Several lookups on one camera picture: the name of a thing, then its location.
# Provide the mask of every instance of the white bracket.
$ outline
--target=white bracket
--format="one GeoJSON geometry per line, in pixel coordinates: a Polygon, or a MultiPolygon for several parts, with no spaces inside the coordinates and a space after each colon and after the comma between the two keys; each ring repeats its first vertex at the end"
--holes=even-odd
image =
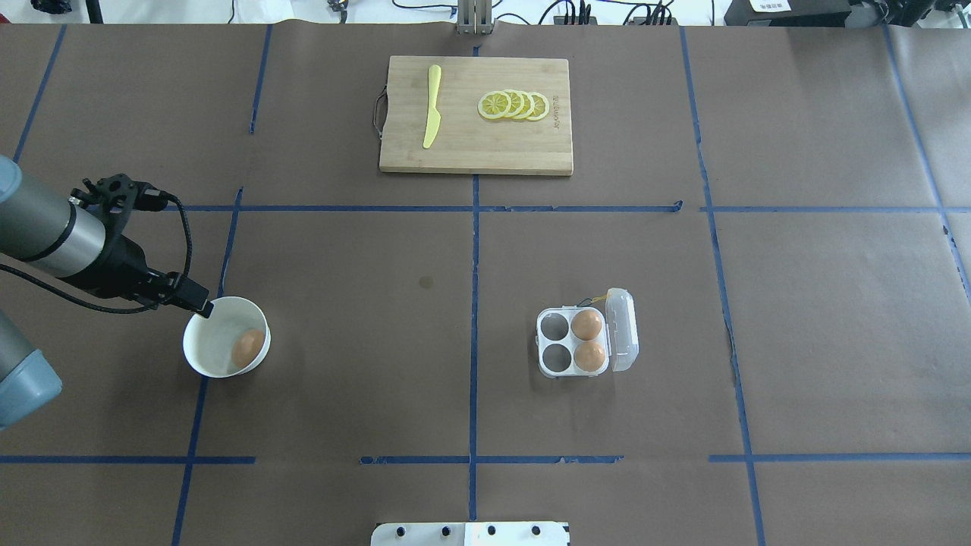
{"type": "Polygon", "coordinates": [[[570,525],[560,522],[381,524],[371,546],[569,546],[570,525]]]}
{"type": "Polygon", "coordinates": [[[492,34],[492,0],[458,0],[459,34],[492,34]]]}

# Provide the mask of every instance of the cutting board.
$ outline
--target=cutting board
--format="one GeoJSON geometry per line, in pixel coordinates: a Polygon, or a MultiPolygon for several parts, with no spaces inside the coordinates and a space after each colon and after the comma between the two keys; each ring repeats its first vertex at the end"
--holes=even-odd
{"type": "Polygon", "coordinates": [[[396,173],[573,174],[570,68],[566,59],[393,56],[381,170],[396,173]],[[442,67],[442,123],[421,147],[428,113],[428,67],[442,67]],[[551,102],[539,121],[479,116],[479,99],[501,89],[540,92],[551,102]]]}

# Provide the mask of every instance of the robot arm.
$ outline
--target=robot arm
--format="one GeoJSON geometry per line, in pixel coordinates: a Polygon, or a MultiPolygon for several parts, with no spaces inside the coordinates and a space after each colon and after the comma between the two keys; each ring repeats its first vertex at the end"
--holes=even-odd
{"type": "MultiPolygon", "coordinates": [[[[122,297],[142,307],[80,302],[12,267],[0,269],[98,311],[130,314],[176,305],[208,318],[209,291],[188,278],[191,240],[178,198],[122,174],[84,185],[87,192],[75,189],[65,199],[0,155],[0,254],[97,297],[122,297]],[[142,249],[121,232],[132,211],[161,211],[169,202],[183,215],[188,248],[184,270],[166,274],[149,268],[142,249]]],[[[60,388],[40,351],[0,313],[0,429],[50,401],[60,388]]]]}

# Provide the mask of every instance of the white plastic mount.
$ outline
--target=white plastic mount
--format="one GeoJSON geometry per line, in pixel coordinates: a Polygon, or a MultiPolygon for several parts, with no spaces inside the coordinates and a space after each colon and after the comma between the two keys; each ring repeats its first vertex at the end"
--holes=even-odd
{"type": "Polygon", "coordinates": [[[380,524],[371,546],[569,546],[570,524],[470,522],[380,524]]]}

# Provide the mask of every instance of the knife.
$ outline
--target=knife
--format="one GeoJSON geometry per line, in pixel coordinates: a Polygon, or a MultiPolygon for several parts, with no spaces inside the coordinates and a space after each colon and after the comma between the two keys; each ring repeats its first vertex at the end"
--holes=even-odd
{"type": "Polygon", "coordinates": [[[433,64],[428,67],[428,119],[425,121],[425,139],[421,146],[431,148],[438,135],[438,125],[442,115],[438,113],[438,85],[442,82],[442,67],[433,64]]]}

